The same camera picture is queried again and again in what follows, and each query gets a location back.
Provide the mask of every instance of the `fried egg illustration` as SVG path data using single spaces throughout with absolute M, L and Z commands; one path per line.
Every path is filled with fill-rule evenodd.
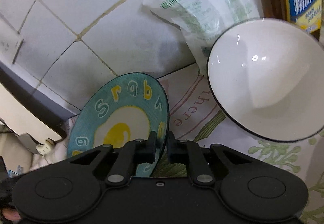
M 136 106 L 123 106 L 97 128 L 93 147 L 111 144 L 114 148 L 120 148 L 137 138 L 147 140 L 149 134 L 150 121 L 146 113 Z

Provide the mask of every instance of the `finger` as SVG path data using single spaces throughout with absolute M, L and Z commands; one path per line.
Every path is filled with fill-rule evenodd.
M 21 217 L 18 214 L 18 212 L 12 208 L 3 208 L 2 209 L 2 215 L 7 219 L 7 220 L 20 220 Z

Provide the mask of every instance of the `floral tablecloth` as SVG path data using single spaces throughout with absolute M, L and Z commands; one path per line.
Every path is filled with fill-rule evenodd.
M 210 92 L 207 79 L 196 64 L 159 79 L 170 105 L 170 130 L 177 139 L 210 147 L 220 143 L 244 154 L 287 170 L 300 177 L 309 190 L 309 201 L 301 215 L 304 223 L 324 223 L 324 131 L 291 144 L 271 143 L 250 135 L 223 114 Z M 76 117 L 64 125 L 71 131 Z M 35 156 L 32 169 L 66 157 L 68 139 L 45 158 Z M 153 176 L 182 176 L 184 165 L 169 164 L 164 155 Z

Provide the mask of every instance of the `egg yolk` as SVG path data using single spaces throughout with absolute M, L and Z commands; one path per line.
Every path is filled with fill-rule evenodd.
M 131 130 L 125 123 L 115 124 L 106 134 L 103 144 L 111 144 L 114 148 L 120 148 L 124 146 L 124 143 L 130 141 Z

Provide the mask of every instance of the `small hole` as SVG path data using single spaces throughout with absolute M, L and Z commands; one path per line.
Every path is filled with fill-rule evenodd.
M 157 182 L 157 186 L 158 186 L 158 187 L 165 186 L 165 183 L 164 183 L 164 182 L 161 182 L 161 181 L 160 181 L 160 182 Z

